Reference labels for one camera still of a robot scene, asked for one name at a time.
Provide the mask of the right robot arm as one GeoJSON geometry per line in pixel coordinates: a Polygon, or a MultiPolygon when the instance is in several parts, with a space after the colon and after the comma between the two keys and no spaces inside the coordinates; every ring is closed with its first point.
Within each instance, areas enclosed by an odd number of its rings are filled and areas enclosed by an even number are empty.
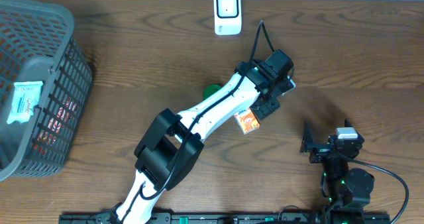
{"type": "Polygon", "coordinates": [[[348,167],[359,155],[363,137],[346,119],[344,127],[328,136],[326,143],[313,139],[311,128],[304,126],[301,152],[309,153],[310,163],[323,165],[321,193],[329,199],[317,215],[320,223],[364,223],[364,207],[370,203],[375,178],[361,168],[348,167]]]}

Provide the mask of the mint green wipes pack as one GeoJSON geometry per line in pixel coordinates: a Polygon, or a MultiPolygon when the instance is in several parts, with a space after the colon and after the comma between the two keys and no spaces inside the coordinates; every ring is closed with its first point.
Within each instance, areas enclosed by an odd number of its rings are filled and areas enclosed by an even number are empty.
{"type": "Polygon", "coordinates": [[[34,106],[40,101],[43,81],[15,82],[11,110],[7,124],[26,123],[34,115],[34,106]]]}

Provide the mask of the red Top chocolate bar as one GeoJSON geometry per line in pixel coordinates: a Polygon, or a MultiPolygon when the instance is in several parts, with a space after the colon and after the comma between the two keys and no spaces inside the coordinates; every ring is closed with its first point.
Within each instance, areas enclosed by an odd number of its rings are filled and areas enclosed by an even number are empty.
{"type": "Polygon", "coordinates": [[[53,100],[46,110],[46,118],[38,127],[33,149],[43,156],[47,148],[66,152],[76,131],[79,110],[79,105],[70,96],[65,95],[61,103],[53,100]]]}

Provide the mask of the orange tissue pack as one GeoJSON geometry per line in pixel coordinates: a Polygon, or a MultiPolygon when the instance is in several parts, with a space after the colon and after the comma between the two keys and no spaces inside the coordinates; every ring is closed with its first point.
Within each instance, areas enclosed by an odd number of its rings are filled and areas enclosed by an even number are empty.
{"type": "Polygon", "coordinates": [[[236,119],[244,135],[260,127],[260,123],[258,122],[258,119],[256,118],[255,114],[252,112],[250,108],[243,109],[235,113],[234,118],[236,119]]]}

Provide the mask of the green lid jar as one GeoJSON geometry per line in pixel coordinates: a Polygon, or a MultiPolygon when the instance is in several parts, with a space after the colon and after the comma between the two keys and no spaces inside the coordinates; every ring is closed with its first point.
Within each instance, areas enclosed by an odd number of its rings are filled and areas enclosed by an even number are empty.
{"type": "Polygon", "coordinates": [[[206,100],[207,98],[212,96],[214,93],[216,93],[220,89],[221,89],[221,86],[217,84],[207,86],[203,91],[203,100],[206,100]]]}

